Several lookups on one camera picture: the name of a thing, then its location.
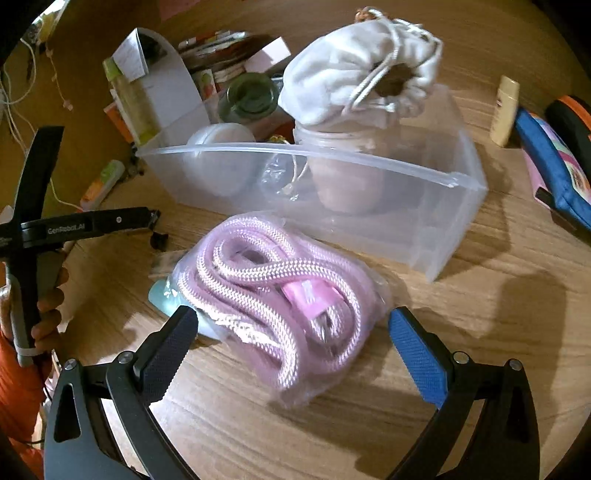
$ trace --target blue gripper pad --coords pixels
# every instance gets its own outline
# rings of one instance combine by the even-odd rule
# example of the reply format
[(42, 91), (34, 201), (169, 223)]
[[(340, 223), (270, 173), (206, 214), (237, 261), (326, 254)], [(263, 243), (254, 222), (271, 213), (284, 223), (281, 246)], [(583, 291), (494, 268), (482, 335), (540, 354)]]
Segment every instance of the blue gripper pad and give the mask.
[(453, 375), (450, 352), (406, 307), (392, 311), (388, 330), (423, 400), (441, 408)]

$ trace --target white drawstring bag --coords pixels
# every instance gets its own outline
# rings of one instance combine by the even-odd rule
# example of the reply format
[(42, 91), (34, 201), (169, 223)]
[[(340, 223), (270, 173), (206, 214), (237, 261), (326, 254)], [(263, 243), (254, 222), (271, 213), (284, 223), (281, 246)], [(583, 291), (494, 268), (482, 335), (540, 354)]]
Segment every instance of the white drawstring bag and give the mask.
[[(367, 10), (377, 19), (318, 38), (285, 69), (279, 105), (304, 127), (328, 131), (354, 121), (384, 129), (392, 117), (417, 116), (423, 111), (443, 42), (420, 25)], [(412, 78), (399, 95), (380, 97), (375, 86), (398, 64), (405, 64)]]

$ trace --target yellow bottle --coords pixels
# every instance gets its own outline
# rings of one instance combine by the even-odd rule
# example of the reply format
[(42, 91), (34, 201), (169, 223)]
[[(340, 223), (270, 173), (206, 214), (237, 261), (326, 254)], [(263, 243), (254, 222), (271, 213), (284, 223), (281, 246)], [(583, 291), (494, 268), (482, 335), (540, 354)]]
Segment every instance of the yellow bottle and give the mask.
[(509, 141), (519, 106), (519, 83), (504, 75), (496, 94), (495, 116), (491, 125), (491, 140), (499, 147)]

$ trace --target wooden table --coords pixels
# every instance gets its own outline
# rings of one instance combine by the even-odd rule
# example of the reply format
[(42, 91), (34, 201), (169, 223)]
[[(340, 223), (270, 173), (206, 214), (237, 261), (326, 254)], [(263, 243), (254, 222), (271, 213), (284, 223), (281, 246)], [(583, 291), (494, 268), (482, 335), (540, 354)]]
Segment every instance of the wooden table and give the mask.
[[(203, 9), (198, 6), (195, 13), (159, 30), (174, 42), (207, 22), (216, 28), (250, 28), (250, 22), (257, 25), (254, 31), (263, 30), (262, 23), (269, 25), (269, 33), (291, 37), (301, 48), (338, 26), (334, 23), (344, 24), (350, 15), (342, 9), (353, 3), (347, 2), (336, 19), (322, 2), (314, 3), (319, 10), (311, 15), (313, 6), (307, 2), (303, 33), (293, 28), (303, 24), (305, 12), (286, 15), (286, 5), (250, 0), (240, 12), (230, 8), (230, 0), (218, 2), (226, 9), (204, 2)], [(380, 3), (388, 9), (386, 2)], [(397, 304), (410, 307), (450, 350), (498, 365), (512, 357), (522, 360), (537, 410), (544, 477), (589, 415), (591, 248), (551, 222), (532, 199), (521, 152), (492, 145), (488, 128), (502, 73), (520, 79), (523, 102), (538, 112), (558, 95), (571, 90), (588, 94), (591, 88), (565, 42), (527, 1), (433, 5), (411, 2), (390, 10), (423, 21), (446, 41), (441, 79), (455, 90), (490, 192), (436, 282), (426, 283), (400, 264), (363, 259), (388, 279)], [(150, 15), (136, 15), (137, 24), (150, 26), (145, 21)], [(149, 172), (119, 186), (107, 202), (110, 207), (135, 205), (163, 211), (158, 230), (170, 233), (171, 249), (192, 246), (222, 220), (175, 205)], [(72, 279), (64, 287), (63, 314), (73, 319), (64, 334), (64, 357), (76, 356), (84, 364), (110, 361), (161, 327), (164, 316), (147, 301), (153, 255), (147, 234), (78, 243), (67, 260)], [(375, 328), (343, 382), (308, 407), (285, 411), (267, 406), (268, 398), (225, 345), (197, 342), (165, 399), (152, 409), (204, 480), (384, 478), (434, 412), (418, 395), (385, 322)], [(479, 407), (446, 469), (463, 452)], [(112, 407), (107, 408), (114, 418)], [(139, 467), (121, 425), (114, 422), (113, 428), (125, 454)]]

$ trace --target orange sleeve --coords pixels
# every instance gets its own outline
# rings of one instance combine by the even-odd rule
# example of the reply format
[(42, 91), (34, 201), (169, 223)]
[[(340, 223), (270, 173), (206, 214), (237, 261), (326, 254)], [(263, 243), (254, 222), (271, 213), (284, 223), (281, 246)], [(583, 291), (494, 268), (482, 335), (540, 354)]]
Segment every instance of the orange sleeve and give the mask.
[(11, 440), (10, 443), (37, 478), (43, 480), (43, 451), (23, 445), (15, 440)]
[(29, 442), (43, 401), (43, 382), (33, 365), (22, 368), (14, 348), (0, 333), (0, 429), (14, 440)]

